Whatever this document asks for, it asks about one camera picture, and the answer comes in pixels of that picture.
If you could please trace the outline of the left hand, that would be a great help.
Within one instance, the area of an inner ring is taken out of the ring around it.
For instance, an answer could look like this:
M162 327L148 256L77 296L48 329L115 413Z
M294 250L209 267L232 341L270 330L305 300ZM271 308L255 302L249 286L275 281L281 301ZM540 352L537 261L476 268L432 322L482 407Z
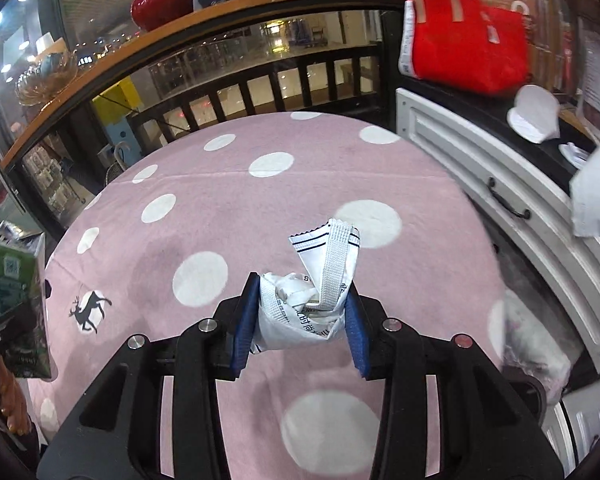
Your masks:
M12 434L23 437L30 434L32 422L27 401L17 378L0 356L0 413L6 418L6 426Z

